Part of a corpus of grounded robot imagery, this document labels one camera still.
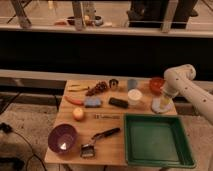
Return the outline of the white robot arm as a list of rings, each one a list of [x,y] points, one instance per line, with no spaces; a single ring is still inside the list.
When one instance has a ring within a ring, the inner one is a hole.
[[[191,64],[169,68],[164,72],[162,92],[170,98],[181,94],[213,125],[213,95],[193,82],[195,76],[196,70]]]

